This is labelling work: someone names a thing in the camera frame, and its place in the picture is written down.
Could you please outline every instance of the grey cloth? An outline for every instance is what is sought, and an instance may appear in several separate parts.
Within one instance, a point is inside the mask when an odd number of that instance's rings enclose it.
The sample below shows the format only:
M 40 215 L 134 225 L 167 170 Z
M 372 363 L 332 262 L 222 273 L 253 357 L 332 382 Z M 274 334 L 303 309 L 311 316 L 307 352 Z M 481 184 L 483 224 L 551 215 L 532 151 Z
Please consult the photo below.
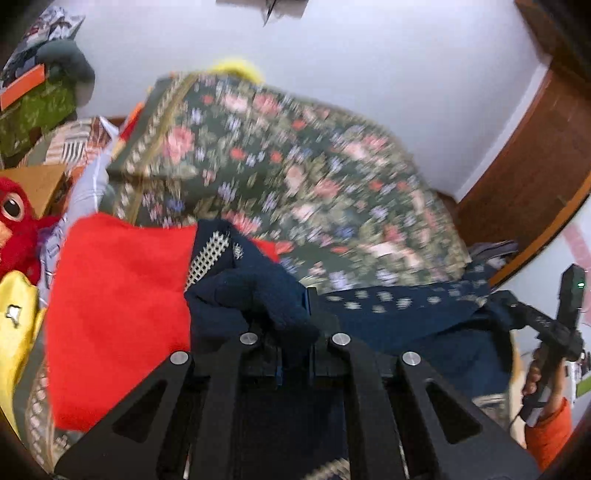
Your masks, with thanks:
M 109 176 L 106 167 L 111 161 L 111 150 L 116 140 L 105 147 L 100 156 L 88 165 L 72 188 L 69 206 L 53 229 L 51 235 L 41 246 L 41 278 L 39 289 L 39 308 L 47 307 L 53 277 L 60 259 L 60 250 L 72 225 L 80 218 L 96 213 L 103 197 Z
M 517 242 L 505 240 L 497 243 L 474 244 L 468 249 L 472 261 L 487 261 L 491 258 L 506 257 L 519 251 Z
M 92 82 L 95 79 L 95 71 L 74 40 L 47 42 L 39 47 L 35 58 L 37 63 L 50 67 L 59 65 L 63 73 L 75 82 Z

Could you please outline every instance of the orange sleeve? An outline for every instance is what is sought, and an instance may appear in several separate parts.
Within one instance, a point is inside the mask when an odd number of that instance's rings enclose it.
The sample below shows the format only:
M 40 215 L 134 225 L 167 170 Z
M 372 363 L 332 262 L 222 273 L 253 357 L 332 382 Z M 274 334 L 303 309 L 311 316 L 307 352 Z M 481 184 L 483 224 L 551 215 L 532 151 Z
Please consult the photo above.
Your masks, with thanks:
M 562 405 L 547 419 L 541 420 L 535 427 L 525 426 L 525 443 L 534 456 L 540 470 L 545 470 L 562 450 L 573 429 L 570 404 L 566 398 Z

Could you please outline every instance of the human hand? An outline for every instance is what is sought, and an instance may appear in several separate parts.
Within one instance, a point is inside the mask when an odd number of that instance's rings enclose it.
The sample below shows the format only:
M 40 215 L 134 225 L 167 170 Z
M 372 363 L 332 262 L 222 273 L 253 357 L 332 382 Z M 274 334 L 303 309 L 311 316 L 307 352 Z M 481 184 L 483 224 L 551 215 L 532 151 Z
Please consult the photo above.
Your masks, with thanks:
M 542 378 L 540 365 L 543 365 L 547 355 L 547 349 L 542 346 L 534 351 L 534 360 L 530 365 L 530 370 L 527 372 L 525 385 L 522 390 L 523 395 L 531 395 L 537 390 L 536 383 Z M 562 405 L 564 385 L 566 377 L 564 376 L 564 359 L 558 365 L 552 378 L 550 378 L 550 398 L 545 405 L 539 420 L 544 420 L 554 414 Z

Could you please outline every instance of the yellow stuffed toy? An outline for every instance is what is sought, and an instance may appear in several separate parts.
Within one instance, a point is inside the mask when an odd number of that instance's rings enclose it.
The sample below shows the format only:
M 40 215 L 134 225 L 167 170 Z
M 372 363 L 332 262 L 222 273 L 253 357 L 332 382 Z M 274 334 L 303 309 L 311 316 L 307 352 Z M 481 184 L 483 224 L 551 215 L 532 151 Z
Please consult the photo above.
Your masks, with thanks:
M 0 281 L 0 408 L 17 434 L 12 396 L 43 323 L 37 298 L 37 287 L 17 270 Z
M 261 73 L 250 63 L 240 59 L 227 59 L 207 70 L 209 73 L 225 73 L 260 85 L 264 82 Z

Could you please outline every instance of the light blue cloth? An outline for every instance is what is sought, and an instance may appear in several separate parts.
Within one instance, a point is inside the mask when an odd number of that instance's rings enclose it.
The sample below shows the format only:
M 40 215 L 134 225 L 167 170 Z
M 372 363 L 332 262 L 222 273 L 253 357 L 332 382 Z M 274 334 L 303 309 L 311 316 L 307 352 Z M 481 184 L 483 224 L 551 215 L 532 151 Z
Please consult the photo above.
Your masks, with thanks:
M 99 209 L 109 176 L 107 165 L 111 161 L 111 150 L 115 144 L 111 141 L 101 152 L 100 156 L 88 165 L 74 184 L 68 208 L 60 221 L 57 222 L 51 235 L 41 246 L 39 259 L 41 261 L 41 278 L 37 284 L 39 289 L 39 308 L 47 307 L 53 277 L 60 259 L 60 250 L 66 235 L 72 225 L 80 218 L 88 217 Z

